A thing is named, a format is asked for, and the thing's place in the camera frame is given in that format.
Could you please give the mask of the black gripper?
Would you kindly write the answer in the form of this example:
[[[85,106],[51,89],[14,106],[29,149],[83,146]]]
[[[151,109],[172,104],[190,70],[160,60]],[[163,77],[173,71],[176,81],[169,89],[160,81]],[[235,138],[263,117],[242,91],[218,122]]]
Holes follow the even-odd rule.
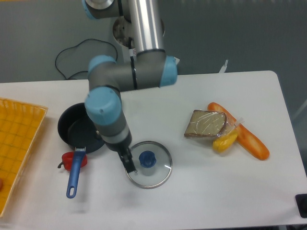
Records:
[[[135,171],[135,165],[133,163],[133,159],[131,157],[131,152],[129,147],[119,145],[118,146],[118,155],[124,165],[124,168],[127,173],[131,173]]]

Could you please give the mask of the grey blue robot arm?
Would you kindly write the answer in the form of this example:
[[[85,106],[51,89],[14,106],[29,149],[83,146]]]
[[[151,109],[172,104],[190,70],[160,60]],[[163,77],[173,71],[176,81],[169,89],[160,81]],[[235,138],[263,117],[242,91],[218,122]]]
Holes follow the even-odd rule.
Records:
[[[135,171],[131,133],[122,110],[121,92],[163,87],[177,81],[176,60],[165,53],[158,3],[155,0],[85,0],[89,18],[126,16],[131,21],[136,60],[119,65],[109,56],[94,57],[88,66],[85,109],[103,141],[118,153],[125,170]]]

